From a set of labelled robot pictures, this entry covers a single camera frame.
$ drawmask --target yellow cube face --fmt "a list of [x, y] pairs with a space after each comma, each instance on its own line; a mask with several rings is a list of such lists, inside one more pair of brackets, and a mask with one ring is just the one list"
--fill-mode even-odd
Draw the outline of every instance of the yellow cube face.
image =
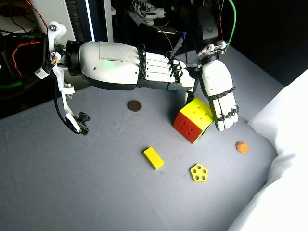
[[194, 181], [205, 182], [207, 180], [208, 170], [201, 164], [196, 164], [191, 168], [191, 174]]
[[205, 131], [214, 121], [210, 107], [199, 98], [192, 100], [180, 112], [202, 131]]
[[164, 161], [162, 160], [162, 158], [160, 158], [160, 156], [157, 154], [153, 147], [148, 148], [147, 150], [143, 151], [143, 153], [150, 161], [155, 170], [157, 170], [164, 164]]

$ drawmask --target white robotic hand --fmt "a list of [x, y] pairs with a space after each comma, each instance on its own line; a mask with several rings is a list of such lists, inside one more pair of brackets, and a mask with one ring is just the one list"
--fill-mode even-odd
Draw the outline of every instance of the white robotic hand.
[[238, 121], [238, 106], [233, 95], [233, 83], [230, 72], [220, 60], [208, 62], [202, 66], [202, 82], [217, 129], [223, 131]]

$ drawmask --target gray tabletop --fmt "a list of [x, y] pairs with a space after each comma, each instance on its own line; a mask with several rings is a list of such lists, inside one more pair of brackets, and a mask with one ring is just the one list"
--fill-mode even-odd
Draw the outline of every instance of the gray tabletop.
[[[53, 102], [1, 120], [0, 230], [226, 230], [276, 156], [246, 122], [282, 85], [232, 47], [222, 60], [239, 122], [224, 132], [211, 126], [193, 145], [172, 127], [184, 92], [80, 90], [69, 104], [91, 116], [87, 136], [69, 131]], [[200, 87], [196, 96], [206, 102]], [[130, 100], [141, 111], [130, 111]], [[237, 141], [249, 153], [237, 152]], [[157, 171], [142, 153], [150, 146], [165, 162]], [[208, 168], [207, 182], [192, 180], [196, 163]]]

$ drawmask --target brown round object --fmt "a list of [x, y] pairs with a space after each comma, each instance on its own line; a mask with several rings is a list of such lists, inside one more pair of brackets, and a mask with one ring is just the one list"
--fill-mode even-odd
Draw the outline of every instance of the brown round object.
[[132, 100], [132, 101], [129, 101], [128, 103], [128, 108], [133, 111], [133, 112], [137, 112], [137, 111], [140, 111], [141, 108], [142, 108], [142, 105], [139, 101], [137, 100]]
[[242, 154], [245, 154], [249, 151], [249, 147], [247, 143], [244, 143], [244, 142], [237, 142], [236, 149]]

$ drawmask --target white curtain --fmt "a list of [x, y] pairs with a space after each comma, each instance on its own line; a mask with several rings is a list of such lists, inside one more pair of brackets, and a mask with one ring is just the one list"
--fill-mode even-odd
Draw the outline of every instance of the white curtain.
[[266, 185], [228, 231], [308, 231], [308, 70], [248, 124], [278, 156]]

